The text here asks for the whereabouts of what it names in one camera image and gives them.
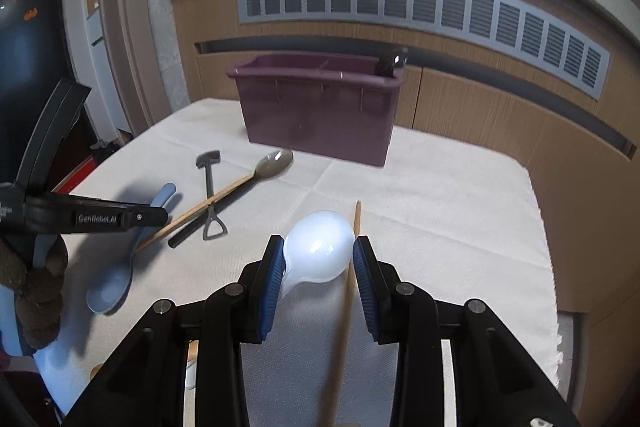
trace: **purple plastic bin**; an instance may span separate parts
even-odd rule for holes
[[[230,68],[249,141],[385,164],[404,70],[376,76],[374,57],[273,54]]]

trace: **white vent grille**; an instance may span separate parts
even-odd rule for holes
[[[548,71],[599,99],[609,52],[520,0],[238,0],[241,23],[337,20],[403,26],[473,42]]]

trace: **metal screw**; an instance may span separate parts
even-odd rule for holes
[[[529,422],[529,425],[531,425],[531,427],[554,427],[551,422],[543,420],[542,418],[534,418]]]
[[[238,297],[239,295],[242,295],[243,291],[244,286],[242,286],[239,282],[232,282],[231,284],[227,284],[225,286],[225,293],[230,297]]]
[[[469,301],[469,309],[474,313],[483,313],[486,309],[484,302],[479,301],[478,299],[472,299]]]
[[[415,292],[415,287],[410,282],[399,282],[396,284],[396,291],[400,295],[413,295]]]
[[[171,301],[167,299],[160,299],[154,302],[154,311],[160,315],[166,313],[171,309]]]

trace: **table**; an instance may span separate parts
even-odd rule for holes
[[[196,157],[219,149],[217,190],[248,174],[273,148],[250,144],[238,102],[201,100],[178,111],[108,158],[75,194],[148,203],[177,185],[173,216],[205,198]],[[261,258],[273,233],[328,208],[353,220],[362,200],[361,233],[377,257],[435,299],[483,299],[555,384],[558,324],[545,231],[527,171],[500,153],[395,127],[385,168],[296,153],[281,177],[258,184],[222,214],[229,234],[204,242],[195,233],[171,250],[166,241],[136,257],[129,296],[110,316],[85,304],[95,273],[122,255],[131,231],[67,235],[69,266],[59,339],[35,360],[52,397],[67,412],[89,372],[159,298],[181,305],[206,298]],[[278,305],[262,345],[242,346],[252,427],[313,425],[338,322],[344,279],[296,287]],[[356,296],[338,422],[388,425],[397,347],[373,343]],[[447,386],[447,422],[452,421]],[[186,425],[193,424],[193,391]]]

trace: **blue spoon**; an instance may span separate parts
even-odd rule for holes
[[[151,206],[164,206],[175,193],[175,185],[167,183],[151,201]],[[133,277],[133,253],[150,227],[139,228],[129,245],[129,252],[100,272],[86,292],[86,304],[98,315],[113,310],[125,297]]]

